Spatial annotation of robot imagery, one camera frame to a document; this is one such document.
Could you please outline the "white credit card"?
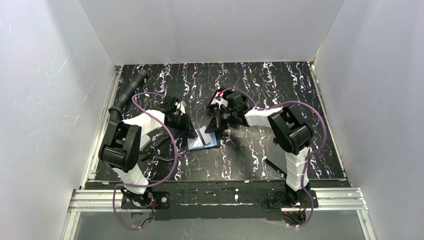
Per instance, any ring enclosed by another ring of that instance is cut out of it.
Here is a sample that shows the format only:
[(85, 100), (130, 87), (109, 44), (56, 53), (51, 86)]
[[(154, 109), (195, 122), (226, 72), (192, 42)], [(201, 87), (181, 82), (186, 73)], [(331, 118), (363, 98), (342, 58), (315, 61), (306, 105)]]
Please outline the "white credit card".
[(200, 141), (202, 142), (203, 146), (206, 146), (207, 144), (212, 142), (211, 135), (209, 133), (205, 133), (205, 129), (206, 129), (206, 126), (203, 126), (203, 127), (200, 127), (197, 130), (198, 137), (199, 137)]

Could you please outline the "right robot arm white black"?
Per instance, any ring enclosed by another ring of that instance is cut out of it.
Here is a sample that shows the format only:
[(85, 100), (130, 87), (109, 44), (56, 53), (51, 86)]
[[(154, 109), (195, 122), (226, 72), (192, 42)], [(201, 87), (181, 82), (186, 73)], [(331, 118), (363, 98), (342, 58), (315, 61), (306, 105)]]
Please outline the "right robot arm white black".
[(205, 132), (219, 133), (235, 125), (271, 129), (274, 148), (266, 160), (285, 174), (283, 200), (289, 205), (302, 203), (310, 189), (306, 158), (314, 131), (297, 107), (298, 101), (259, 108), (250, 106), (250, 99), (235, 88), (216, 90), (206, 106), (211, 121)]

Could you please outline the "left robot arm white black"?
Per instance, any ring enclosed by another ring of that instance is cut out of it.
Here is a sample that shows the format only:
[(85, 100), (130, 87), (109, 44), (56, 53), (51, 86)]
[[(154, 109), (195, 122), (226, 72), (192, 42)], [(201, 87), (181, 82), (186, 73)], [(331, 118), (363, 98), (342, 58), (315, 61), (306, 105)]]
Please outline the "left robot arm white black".
[(110, 118), (98, 157), (119, 175), (128, 192), (141, 196), (149, 184), (138, 166), (142, 137), (163, 126), (177, 130), (183, 138), (194, 139), (198, 134), (185, 104), (174, 96), (164, 96), (156, 109), (121, 120), (128, 100), (129, 97), (121, 96), (109, 109)]

